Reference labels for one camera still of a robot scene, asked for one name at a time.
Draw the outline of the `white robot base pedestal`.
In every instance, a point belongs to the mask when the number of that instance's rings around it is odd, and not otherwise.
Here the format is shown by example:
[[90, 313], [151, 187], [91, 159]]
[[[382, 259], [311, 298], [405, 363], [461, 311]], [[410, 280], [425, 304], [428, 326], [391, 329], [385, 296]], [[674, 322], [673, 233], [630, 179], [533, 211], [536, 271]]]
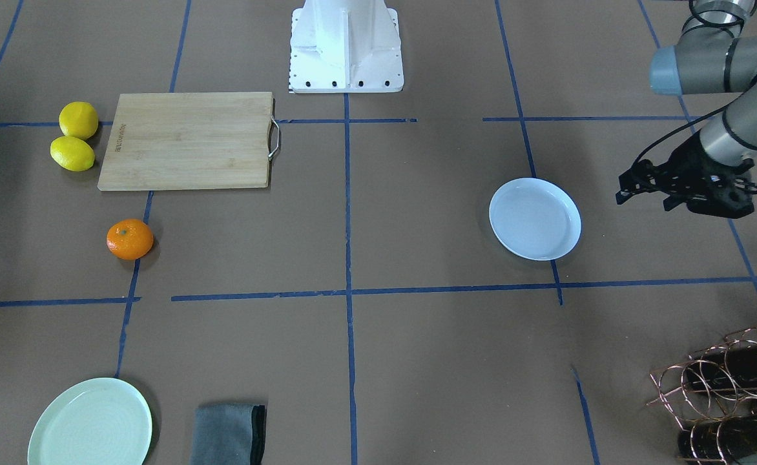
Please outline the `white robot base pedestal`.
[[292, 11], [288, 91], [401, 92], [397, 11], [384, 1], [305, 1]]

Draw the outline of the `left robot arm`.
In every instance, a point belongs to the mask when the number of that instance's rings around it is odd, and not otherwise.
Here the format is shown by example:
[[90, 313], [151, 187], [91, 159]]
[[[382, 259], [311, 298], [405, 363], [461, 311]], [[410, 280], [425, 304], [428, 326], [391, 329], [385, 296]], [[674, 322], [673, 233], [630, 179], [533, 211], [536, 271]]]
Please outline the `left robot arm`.
[[664, 209], [738, 220], [754, 212], [757, 183], [757, 36], [742, 36], [757, 1], [690, 1], [679, 41], [656, 50], [649, 80], [657, 94], [733, 92], [736, 98], [698, 121], [703, 126], [655, 165], [639, 154], [618, 178], [616, 203], [664, 193]]

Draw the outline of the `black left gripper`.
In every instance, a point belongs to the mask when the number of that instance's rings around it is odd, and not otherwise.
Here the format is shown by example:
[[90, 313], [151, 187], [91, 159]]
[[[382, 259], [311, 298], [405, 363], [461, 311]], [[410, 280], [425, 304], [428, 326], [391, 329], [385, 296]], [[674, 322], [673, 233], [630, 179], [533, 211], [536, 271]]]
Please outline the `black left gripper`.
[[618, 177], [616, 204], [623, 205], [638, 194], [663, 191], [668, 194], [663, 200], [666, 212], [685, 204], [694, 214], [744, 218], [754, 212], [757, 183], [749, 174], [753, 167], [749, 157], [733, 167], [715, 161], [700, 139], [692, 136], [672, 151], [661, 168], [649, 160], [634, 162]]

